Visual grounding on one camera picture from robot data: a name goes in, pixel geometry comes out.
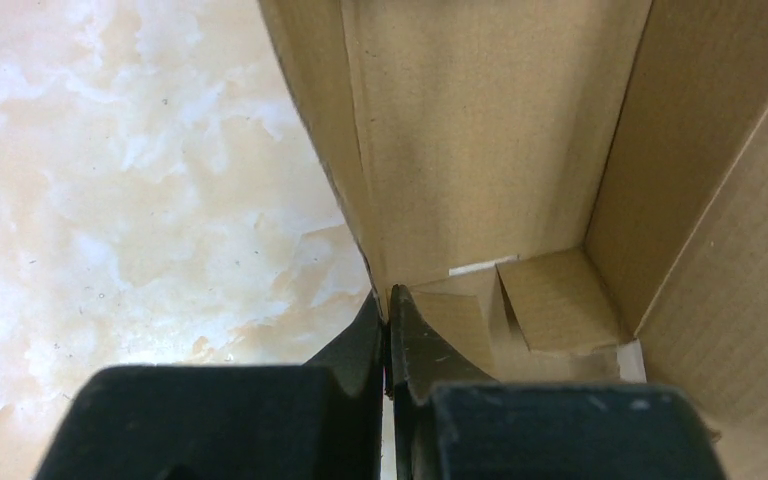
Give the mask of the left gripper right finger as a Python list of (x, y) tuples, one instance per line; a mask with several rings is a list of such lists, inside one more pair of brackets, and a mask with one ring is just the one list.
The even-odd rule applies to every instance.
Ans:
[(649, 384), (503, 383), (455, 350), (403, 285), (389, 313), (401, 479), (721, 479), (683, 393)]

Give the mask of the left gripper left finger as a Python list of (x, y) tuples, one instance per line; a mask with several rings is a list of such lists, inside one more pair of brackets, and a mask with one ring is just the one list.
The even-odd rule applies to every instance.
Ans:
[(376, 479), (383, 334), (373, 297), (295, 365), (115, 366), (75, 396), (40, 479)]

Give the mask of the brown cardboard box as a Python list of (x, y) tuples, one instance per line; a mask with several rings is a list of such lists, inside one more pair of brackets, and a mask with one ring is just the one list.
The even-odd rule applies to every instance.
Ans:
[(364, 260), (503, 383), (683, 393), (768, 479), (768, 1), (263, 1)]

